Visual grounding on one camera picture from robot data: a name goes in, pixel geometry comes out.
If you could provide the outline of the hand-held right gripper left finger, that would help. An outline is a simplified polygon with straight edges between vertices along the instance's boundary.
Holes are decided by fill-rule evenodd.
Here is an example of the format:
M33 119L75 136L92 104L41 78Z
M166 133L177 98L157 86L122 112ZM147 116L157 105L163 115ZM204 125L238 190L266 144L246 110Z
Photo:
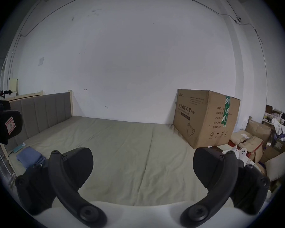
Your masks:
M17 176L15 186L23 208L39 215L52 207L55 198L80 222L91 228L102 228L106 214L83 199L78 190L87 181L94 166L92 152L81 147L66 153L52 151L42 165L34 164Z

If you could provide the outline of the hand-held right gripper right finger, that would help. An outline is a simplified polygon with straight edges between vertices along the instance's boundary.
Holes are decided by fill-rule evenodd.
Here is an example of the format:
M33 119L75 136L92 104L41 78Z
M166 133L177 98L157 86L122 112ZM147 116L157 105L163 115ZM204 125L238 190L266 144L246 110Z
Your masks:
M212 148L198 148L194 152L193 170L208 194L188 207L180 216L184 227L198 227L212 218L231 198L235 208L248 215L261 210L270 180L252 164L244 165L236 154L225 154Z

